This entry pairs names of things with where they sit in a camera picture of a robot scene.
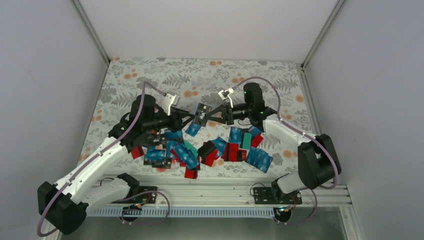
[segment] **white wall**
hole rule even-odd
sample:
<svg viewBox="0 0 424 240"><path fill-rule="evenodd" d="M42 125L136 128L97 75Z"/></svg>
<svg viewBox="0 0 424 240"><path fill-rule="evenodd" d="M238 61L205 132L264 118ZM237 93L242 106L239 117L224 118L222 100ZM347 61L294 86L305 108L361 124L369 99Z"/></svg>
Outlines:
<svg viewBox="0 0 424 240"><path fill-rule="evenodd" d="M301 63L337 0L80 0L109 57Z"/></svg>
<svg viewBox="0 0 424 240"><path fill-rule="evenodd" d="M37 188L76 166L106 64L71 1L0 3L0 239L36 239Z"/></svg>
<svg viewBox="0 0 424 240"><path fill-rule="evenodd" d="M423 239L424 1L346 1L307 77L368 240Z"/></svg>

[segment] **patterned mat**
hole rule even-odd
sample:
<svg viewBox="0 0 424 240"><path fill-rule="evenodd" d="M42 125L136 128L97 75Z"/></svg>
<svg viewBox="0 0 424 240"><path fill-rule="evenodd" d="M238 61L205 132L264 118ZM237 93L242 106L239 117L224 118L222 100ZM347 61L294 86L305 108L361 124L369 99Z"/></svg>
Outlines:
<svg viewBox="0 0 424 240"><path fill-rule="evenodd" d="M107 71L78 162L85 160L107 137L109 130L118 123L121 116L130 111L131 103L137 95L141 94L144 81L151 82L164 92L173 91L180 94L178 107L191 111L193 103L204 103L210 106L222 104L217 92L233 87L243 79L253 76L263 77L274 83L282 101L280 114L298 127L311 131L294 62L116 57L112 59ZM272 88L266 82L260 80L256 82L262 88L266 105L277 109L278 101ZM148 88L146 93L153 95L157 103L161 104L163 97L154 90ZM233 95L235 103L243 102L242 87ZM218 136L227 141L229 133L230 126L210 121L195 137L186 133L183 137L199 148L203 142L216 139ZM263 133L262 136L264 140L258 148L273 157L267 173L245 162L224 162L219 158L212 167L202 164L198 177L280 177L297 169L296 149L289 148L284 142L280 142L269 134ZM152 168L143 165L142 157L133 159L128 154L106 174L121 173L184 176L185 167L179 167L179 163L175 163L171 169Z"/></svg>

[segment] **cable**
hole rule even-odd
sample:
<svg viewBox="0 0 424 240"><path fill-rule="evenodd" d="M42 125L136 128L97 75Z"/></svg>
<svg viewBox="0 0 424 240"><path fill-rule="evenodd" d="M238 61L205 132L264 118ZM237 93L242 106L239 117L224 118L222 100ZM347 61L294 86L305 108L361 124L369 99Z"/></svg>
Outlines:
<svg viewBox="0 0 424 240"><path fill-rule="evenodd" d="M136 198L136 197L138 197L140 195L149 194L149 193L156 193L156 194L161 195L163 198L165 198L166 204L168 205L168 211L166 212L165 217L162 218L162 220L157 221L157 222L153 222L153 223L147 223L147 222L135 222L135 223L132 223L132 222L128 222L128 221L124 220L124 214L126 214L129 211L134 211L134 210L139 210L139 209L126 209L126 210L122 211L122 215L120 217L120 219L122 220L122 223L129 223L130 225L139 225L139 226L154 226L154 225L161 224L161 223L165 222L166 219L168 219L168 216L170 215L170 212L171 212L170 201L167 198L167 196L165 196L165 194L163 194L160 191L155 191L155 190L143 191L143 192L140 192L140 193L138 193L138 194L136 194L134 196L130 196L130 197L127 197L127 198L124 198L124 199L121 199L121 200L117 200L115 202L125 202L125 201L131 200L133 198Z"/></svg>
<svg viewBox="0 0 424 240"><path fill-rule="evenodd" d="M293 209L295 209L295 208L296 208L296 206L297 206L298 204L296 203L296 199L295 199L295 197L294 197L294 196L291 196L291 199L293 199L293 208L291 209L291 210L293 210Z"/></svg>
<svg viewBox="0 0 424 240"><path fill-rule="evenodd" d="M102 181L105 180L105 179L110 179L110 180L113 181L115 178L112 178L112 177L105 177L105 178L103 178L102 180L100 180L100 186L102 186Z"/></svg>
<svg viewBox="0 0 424 240"><path fill-rule="evenodd" d="M317 199L317 195L315 194L314 190L312 190L312 189L310 189L310 190L311 190L311 192L313 194L313 197L315 198L315 206L313 207L312 213L307 218L303 219L302 221L298 221L298 222L283 222L282 224L288 225L288 226L304 224L305 222L309 221L312 218L312 216L315 215L315 213L318 210L318 199ZM280 221L277 220L277 218L273 217L273 219L274 219L274 221L277 222L277 224L280 224Z"/></svg>
<svg viewBox="0 0 424 240"><path fill-rule="evenodd" d="M253 79L259 79L259 80L263 80L265 82L267 82L271 88L274 90L275 94L277 95L277 99L278 99L278 109L277 109L277 118L279 120L279 122L281 124L283 124L284 126L286 126L287 128L291 129L292 131L303 135L305 137L307 137L308 139L310 139L313 143L315 143L320 149L321 151L324 152L324 154L327 156L327 158L330 160L330 163L332 165L333 171L334 171L334 182L332 184L332 186L320 186L323 189L333 189L335 188L337 185L340 184L340 177L339 177L339 171L337 169L336 163L334 162L334 159L331 157L330 153L327 151L327 149L321 145L321 143L319 143L317 140L315 140L314 137L310 136L309 134L305 134L301 129L292 126L290 123L286 122L285 120L283 120L280 116L280 109L281 109L281 98L280 98L280 94L277 91L277 88L267 79L260 77L260 76L252 76L252 77L248 77L246 79L244 79L243 81L239 82L237 85L235 85L232 89L235 90L236 88L238 88L241 84L245 83L246 81L249 80L253 80Z"/></svg>
<svg viewBox="0 0 424 240"><path fill-rule="evenodd" d="M249 126L249 125L251 125L251 124L241 124L241 123L240 123L240 120L241 120L241 119L239 119L239 120L237 121L237 122L238 122L238 125L240 125L240 126Z"/></svg>
<svg viewBox="0 0 424 240"><path fill-rule="evenodd" d="M138 107L138 111L137 114L134 117L134 120L131 122L131 124L129 125L129 127L126 129L126 131L120 136L118 137L114 142L112 142L111 144L109 144L108 146L106 146L105 148L103 148L103 150L100 151L100 154L102 155L104 152L106 152L107 150L109 150L111 147L113 147L116 143L119 143L130 131L131 129L134 127L134 125L136 124L137 120L140 117L140 114L142 112L143 109L143 102L145 100L145 91L146 91L146 86L149 85L149 87L151 87L153 90L155 90L156 92L158 92L159 94L165 96L165 93L159 89L157 89L155 86L153 86L150 82L145 81L143 83L143 87L141 90L141 98L140 98L140 105ZM69 178L68 182L65 183L60 189L59 191L56 192L56 194L51 198L51 200L48 202L47 206L45 207L44 211L41 214L40 220L38 221L38 225L37 225L37 235L39 237L47 237L50 234L54 233L57 228L53 229L52 231L48 232L48 233L42 233L41 232L41 227L43 225L43 220L46 218L47 212L50 210L50 208L52 207L53 203L55 202L55 200L58 198L58 196L65 190L66 187L68 187L70 184L72 184L72 181L89 165L91 164L95 159L97 159L97 157L99 157L100 155L97 153L95 155L93 155L89 160L87 160L81 167L79 167L76 172Z"/></svg>
<svg viewBox="0 0 424 240"><path fill-rule="evenodd" d="M150 202L151 196L152 196L151 194L147 194L146 202L144 204L148 204Z"/></svg>
<svg viewBox="0 0 424 240"><path fill-rule="evenodd" d="M256 184L260 184L260 185L262 185L264 188L266 188L266 186L265 186L265 185L263 185L263 184L262 184L262 183L260 183L260 182L254 183L254 184L250 187L250 191L249 191L249 193L250 193L250 195L251 195L252 197L254 197L254 196L255 196L255 195L253 195L253 194L252 194L252 189L253 189L253 187L254 187Z"/></svg>

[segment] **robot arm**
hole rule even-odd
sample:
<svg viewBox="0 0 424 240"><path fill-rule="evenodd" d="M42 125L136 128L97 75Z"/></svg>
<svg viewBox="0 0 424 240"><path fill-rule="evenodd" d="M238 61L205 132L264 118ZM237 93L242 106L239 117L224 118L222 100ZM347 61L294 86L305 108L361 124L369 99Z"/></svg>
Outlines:
<svg viewBox="0 0 424 240"><path fill-rule="evenodd" d="M247 118L252 126L277 137L292 148L297 148L298 171L288 173L271 183L271 191L277 200L300 189L315 189L335 177L335 171L328 156L314 141L306 137L306 134L325 147L334 160L338 173L341 173L339 159L328 135L317 136L306 133L289 122L282 124L277 111L265 106L262 90L257 83L247 83L243 86L245 103L233 105L231 99L233 92L234 90L229 88L218 93L226 103L209 114L210 120L231 125L234 124L234 120ZM221 118L212 117L217 112L221 112Z"/></svg>
<svg viewBox="0 0 424 240"><path fill-rule="evenodd" d="M134 148L142 144L157 145L155 141L157 135L153 135L151 131L167 128L175 132L194 118L193 114L176 108L179 97L168 93L161 107L156 104L153 96L146 94L141 115L135 119L140 107L140 98L141 96L137 97L131 105L131 111L122 117L108 133L108 137L85 161L54 184L46 181L38 188L38 211L41 215L53 201L53 197L59 194L46 211L45 218L63 234L75 231L84 222L88 213L116 200L137 194L140 183L126 173L118 175L103 186L96 188L92 186L110 167L115 166ZM132 121L136 121L135 125L123 136Z"/></svg>

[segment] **white enclosure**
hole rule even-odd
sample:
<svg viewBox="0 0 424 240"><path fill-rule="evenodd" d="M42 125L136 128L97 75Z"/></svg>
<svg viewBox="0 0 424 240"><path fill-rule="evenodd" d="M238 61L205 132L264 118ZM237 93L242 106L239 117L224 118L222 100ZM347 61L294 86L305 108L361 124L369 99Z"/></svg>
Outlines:
<svg viewBox="0 0 424 240"><path fill-rule="evenodd" d="M75 167L107 64L70 1L2 1L0 33L0 239L36 239L37 188Z"/></svg>
<svg viewBox="0 0 424 240"><path fill-rule="evenodd" d="M301 63L337 0L81 0L109 57Z"/></svg>

